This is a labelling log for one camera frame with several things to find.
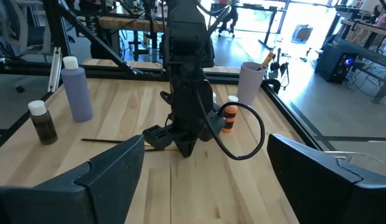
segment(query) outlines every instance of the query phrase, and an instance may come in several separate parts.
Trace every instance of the orange container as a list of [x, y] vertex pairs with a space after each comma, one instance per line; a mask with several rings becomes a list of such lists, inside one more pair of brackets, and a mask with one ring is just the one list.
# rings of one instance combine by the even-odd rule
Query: orange container
[[[228, 96], [228, 102], [238, 102], [238, 98], [236, 96]], [[237, 106], [231, 105], [225, 108], [224, 118], [226, 118], [226, 124], [222, 129], [224, 133], [231, 133], [233, 129], [233, 125], [235, 123], [236, 114], [237, 114]]]

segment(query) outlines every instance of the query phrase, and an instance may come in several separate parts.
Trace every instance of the black coiled cable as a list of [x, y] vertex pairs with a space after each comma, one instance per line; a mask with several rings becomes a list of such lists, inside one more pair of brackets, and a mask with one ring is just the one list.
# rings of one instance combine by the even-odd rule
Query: black coiled cable
[[223, 106], [221, 106], [219, 111], [218, 111], [218, 115], [222, 116], [222, 113], [224, 112], [224, 110], [225, 110], [225, 108], [227, 106], [232, 106], [232, 105], [241, 106], [242, 108], [245, 108], [248, 111], [250, 111], [252, 114], [254, 114], [255, 118], [258, 120], [258, 122], [260, 124], [261, 138], [260, 138], [260, 142], [258, 143], [258, 145], [254, 148], [254, 150], [252, 152], [250, 152], [247, 155], [235, 156], [226, 148], [226, 146], [220, 140], [220, 138], [218, 137], [218, 134], [215, 132], [214, 128], [212, 127], [212, 125], [210, 123], [210, 120], [208, 119], [207, 114], [205, 112], [204, 105], [203, 105], [203, 103], [201, 101], [201, 97], [200, 97], [200, 93], [199, 93], [198, 89], [195, 89], [195, 95], [197, 97], [197, 101], [200, 104], [200, 108], [201, 108], [201, 111], [203, 113], [203, 118], [204, 118], [205, 124], [210, 129], [212, 137], [214, 137], [214, 139], [217, 142], [218, 146], [221, 148], [221, 150], [223, 150], [223, 152], [229, 158], [237, 160], [237, 161], [242, 161], [242, 160], [249, 159], [249, 158], [253, 157], [255, 154], [257, 154], [260, 151], [260, 149], [263, 146], [263, 143], [265, 142], [265, 125], [263, 124], [263, 121], [262, 121], [260, 115], [251, 106], [248, 106], [248, 105], [246, 105], [244, 103], [239, 103], [239, 102], [228, 102], [228, 103], [224, 104]]

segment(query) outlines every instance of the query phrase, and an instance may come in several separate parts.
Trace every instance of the computer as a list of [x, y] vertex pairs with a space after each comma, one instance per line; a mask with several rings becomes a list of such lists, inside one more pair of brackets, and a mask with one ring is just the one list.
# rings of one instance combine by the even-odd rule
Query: computer
[[358, 53], [346, 46], [326, 44], [315, 72], [327, 82], [343, 83]]
[[124, 224], [143, 158], [135, 136], [35, 187], [0, 187], [0, 224]]

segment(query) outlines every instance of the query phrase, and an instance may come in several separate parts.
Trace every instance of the blue light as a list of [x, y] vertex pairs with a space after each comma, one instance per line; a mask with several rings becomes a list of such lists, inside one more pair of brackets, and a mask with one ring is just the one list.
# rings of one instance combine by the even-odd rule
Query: blue light
[[354, 59], [352, 58], [348, 58], [347, 60], [345, 60], [345, 65], [352, 65], [354, 63]]

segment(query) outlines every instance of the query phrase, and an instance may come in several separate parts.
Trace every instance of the white bottle cap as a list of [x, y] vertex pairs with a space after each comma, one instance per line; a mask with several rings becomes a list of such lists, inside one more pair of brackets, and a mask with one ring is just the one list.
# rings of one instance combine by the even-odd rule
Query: white bottle cap
[[29, 103], [29, 110], [32, 116], [41, 116], [46, 113], [45, 102], [42, 100], [34, 100]]
[[228, 96], [228, 102], [238, 102], [237, 96]]
[[74, 70], [78, 68], [78, 60], [74, 56], [67, 56], [63, 58], [64, 67], [67, 70]]

